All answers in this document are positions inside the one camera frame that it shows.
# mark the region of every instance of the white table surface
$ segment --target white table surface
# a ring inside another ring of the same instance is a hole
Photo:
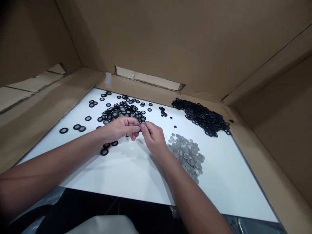
[[[104,90],[92,89],[19,163],[93,131],[97,126],[103,126],[97,118],[108,108],[106,104],[110,103],[113,106],[123,100],[117,99],[119,94],[113,93],[105,97],[104,101],[100,101],[100,95],[103,93]],[[90,100],[97,101],[98,105],[90,108]],[[231,136],[219,131],[218,138],[209,137],[202,128],[184,117],[184,111],[163,106],[168,116],[161,117],[159,107],[162,105],[153,103],[150,107],[150,102],[140,101],[145,103],[144,107],[137,103],[133,105],[140,111],[146,111],[144,116],[147,121],[162,127],[167,142],[171,133],[175,133],[198,143],[199,152],[206,157],[202,163],[203,174],[198,177],[199,186],[220,213],[278,222]],[[86,116],[91,116],[92,120],[85,121]],[[73,130],[75,124],[85,126],[86,130]],[[69,131],[60,134],[59,130],[64,127]],[[116,147],[110,147],[106,156],[101,156],[100,150],[101,148],[95,150],[94,156],[60,186],[175,205],[164,173],[149,157],[150,151],[142,134],[135,142],[123,137]]]

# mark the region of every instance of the small black washer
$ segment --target small black washer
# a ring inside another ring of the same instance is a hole
[[[83,132],[85,130],[85,126],[80,126],[80,128],[78,129],[79,132]]]
[[[101,150],[101,155],[102,155],[102,156],[105,156],[105,155],[107,155],[107,154],[108,154],[108,149],[103,148],[103,149]]]
[[[108,142],[108,143],[105,143],[104,145],[103,145],[103,148],[104,149],[107,149],[109,146],[110,146],[111,144]]]
[[[62,128],[59,133],[60,134],[64,134],[64,133],[67,133],[68,132],[68,128]]]
[[[111,142],[111,145],[112,145],[112,146],[118,145],[118,141]]]
[[[76,125],[73,127],[73,129],[74,129],[74,130],[78,130],[80,127],[81,127],[80,124],[76,124]]]

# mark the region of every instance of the cardboard box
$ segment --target cardboard box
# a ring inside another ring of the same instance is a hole
[[[104,72],[119,66],[185,84],[182,99],[234,120],[234,140],[286,231],[311,233],[311,7],[304,0],[17,1],[2,25],[0,84],[60,62],[72,74],[0,115],[1,171],[95,85],[167,106],[180,97],[115,75],[106,88]]]

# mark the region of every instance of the pile of black washers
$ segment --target pile of black washers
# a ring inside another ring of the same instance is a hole
[[[161,117],[167,117],[168,116],[168,114],[165,112],[164,107],[159,107],[159,109],[160,109]]]
[[[231,135],[229,123],[225,122],[223,116],[209,110],[200,103],[194,103],[187,100],[176,98],[172,102],[172,106],[178,110],[184,110],[185,117],[191,120],[195,125],[199,125],[205,130],[205,134],[210,137],[218,137],[219,130],[225,131],[227,135]]]
[[[114,104],[113,107],[110,107],[111,104],[108,103],[106,104],[108,108],[106,111],[102,112],[102,116],[98,117],[99,122],[103,122],[103,124],[108,124],[111,121],[117,119],[119,116],[127,116],[127,117],[134,117],[136,118],[140,123],[145,123],[146,117],[143,116],[145,114],[145,111],[139,111],[138,108],[135,105],[129,105],[134,102],[140,103],[139,100],[134,99],[129,99],[127,95],[117,96],[118,99],[122,98],[124,101],[121,101],[120,103]]]
[[[118,141],[114,141],[114,142],[111,142],[111,143],[105,143],[105,144],[103,145],[103,149],[101,150],[101,155],[102,155],[102,156],[107,155],[108,152],[109,152],[108,148],[109,148],[110,146],[117,146],[117,145],[118,145]]]

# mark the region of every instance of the cardboard wall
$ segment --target cardboard wall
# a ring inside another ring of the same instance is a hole
[[[312,207],[312,57],[237,110]]]
[[[84,66],[186,84],[219,102],[312,21],[312,2],[57,0]]]
[[[69,72],[81,67],[55,0],[14,0],[2,4],[0,87],[34,77],[57,63]]]

